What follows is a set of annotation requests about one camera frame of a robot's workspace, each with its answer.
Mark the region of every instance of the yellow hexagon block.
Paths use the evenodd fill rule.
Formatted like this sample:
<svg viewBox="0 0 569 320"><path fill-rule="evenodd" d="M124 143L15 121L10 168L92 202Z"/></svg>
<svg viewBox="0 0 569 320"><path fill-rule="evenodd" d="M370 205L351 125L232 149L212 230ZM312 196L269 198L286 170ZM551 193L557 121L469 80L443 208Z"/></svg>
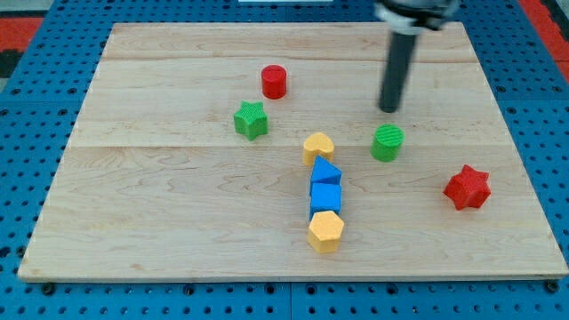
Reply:
<svg viewBox="0 0 569 320"><path fill-rule="evenodd" d="M302 162L305 165L313 165L318 155L330 162L334 159L334 143L330 137L321 132L312 134L304 141Z"/></svg>
<svg viewBox="0 0 569 320"><path fill-rule="evenodd" d="M316 212L309 225L309 244L318 253L335 252L343 229L344 221L333 211Z"/></svg>

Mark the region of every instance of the blue block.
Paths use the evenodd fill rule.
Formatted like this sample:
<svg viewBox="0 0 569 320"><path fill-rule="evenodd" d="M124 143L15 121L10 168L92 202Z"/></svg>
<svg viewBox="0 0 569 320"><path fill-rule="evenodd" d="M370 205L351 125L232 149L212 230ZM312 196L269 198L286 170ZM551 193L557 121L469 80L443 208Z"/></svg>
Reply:
<svg viewBox="0 0 569 320"><path fill-rule="evenodd" d="M326 184L340 184L341 170L335 165L328 162L321 156L317 156L314 161L314 166L312 167L312 175L310 176L310 192L312 196L312 186L315 183L326 183Z"/></svg>
<svg viewBox="0 0 569 320"><path fill-rule="evenodd" d="M340 215L341 186L327 183L315 183L310 198L309 220L316 212L334 211Z"/></svg>

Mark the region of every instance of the red surface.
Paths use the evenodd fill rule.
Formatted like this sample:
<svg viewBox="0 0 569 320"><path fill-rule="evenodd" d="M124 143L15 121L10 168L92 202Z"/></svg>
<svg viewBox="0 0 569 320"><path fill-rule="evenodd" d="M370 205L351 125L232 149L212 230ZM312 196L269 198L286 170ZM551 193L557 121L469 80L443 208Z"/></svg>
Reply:
<svg viewBox="0 0 569 320"><path fill-rule="evenodd" d="M541 4L540 0L519 0L519 3L565 80L569 81L569 43L561 35L559 26L551 19L548 8Z"/></svg>
<svg viewBox="0 0 569 320"><path fill-rule="evenodd" d="M489 175L464 164L462 172L451 178L443 193L453 200L456 210L480 208L491 193L486 183Z"/></svg>
<svg viewBox="0 0 569 320"><path fill-rule="evenodd" d="M0 18L0 51L26 51L44 18Z"/></svg>
<svg viewBox="0 0 569 320"><path fill-rule="evenodd" d="M265 67L260 72L263 95L269 99L280 99L286 94L286 70L277 65Z"/></svg>

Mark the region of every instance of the wooden board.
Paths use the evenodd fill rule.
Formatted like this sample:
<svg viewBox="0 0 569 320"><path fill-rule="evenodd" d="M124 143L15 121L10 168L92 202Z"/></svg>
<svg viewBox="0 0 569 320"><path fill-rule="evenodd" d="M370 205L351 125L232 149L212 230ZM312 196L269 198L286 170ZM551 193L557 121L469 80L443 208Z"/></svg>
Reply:
<svg viewBox="0 0 569 320"><path fill-rule="evenodd" d="M381 23L116 24L41 212L30 282L556 278L567 266L461 24L421 38L401 110L375 103ZM281 64L289 93L263 99ZM269 135L234 131L263 100ZM375 129L405 131L375 161ZM336 144L340 249L307 243L302 142ZM464 164L490 172L481 210L442 195Z"/></svg>

